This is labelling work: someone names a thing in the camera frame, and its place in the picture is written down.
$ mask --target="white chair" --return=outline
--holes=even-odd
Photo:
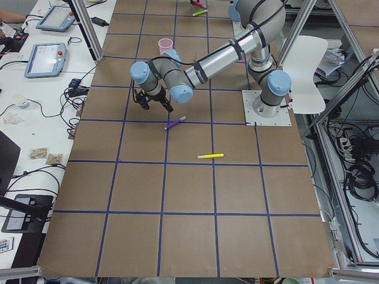
[[[318,114],[325,109],[324,99],[313,83],[313,75],[326,49],[326,40],[300,35],[283,63],[283,71],[292,80],[295,114]]]

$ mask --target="pink cup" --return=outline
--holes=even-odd
[[[172,45],[173,45],[173,42],[169,38],[161,38],[158,41],[159,54],[162,55],[166,51],[172,50]]]

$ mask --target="blue joint cap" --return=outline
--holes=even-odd
[[[194,91],[187,85],[178,85],[170,89],[170,96],[178,104],[185,104],[192,99]]]
[[[150,74],[149,65],[143,61],[135,62],[130,68],[130,76],[137,84],[146,82]]]
[[[238,0],[234,0],[233,3],[229,5],[229,8],[227,10],[227,12],[229,14],[229,18],[233,22],[241,22],[241,17],[239,15],[238,11],[236,10],[237,3],[238,3]]]
[[[282,70],[274,70],[268,75],[267,85],[276,96],[285,96],[291,89],[291,78]]]
[[[166,51],[164,54],[167,54],[169,57],[171,57],[171,58],[173,58],[179,62],[182,62],[182,60],[179,57],[179,54],[176,52],[175,49],[171,49],[169,51]],[[182,64],[180,64],[179,62],[175,62],[176,65],[178,65],[178,67],[182,66]]]

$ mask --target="purple marker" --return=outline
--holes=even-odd
[[[170,129],[171,127],[176,126],[178,123],[182,122],[182,121],[185,120],[185,119],[186,119],[186,117],[184,116],[184,117],[181,117],[180,119],[174,121],[173,123],[168,124],[168,125],[165,127],[165,130],[168,130],[168,129]]]

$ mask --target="yellow marker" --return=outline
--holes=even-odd
[[[224,154],[209,154],[209,155],[202,155],[197,156],[198,159],[212,159],[212,158],[221,158]]]

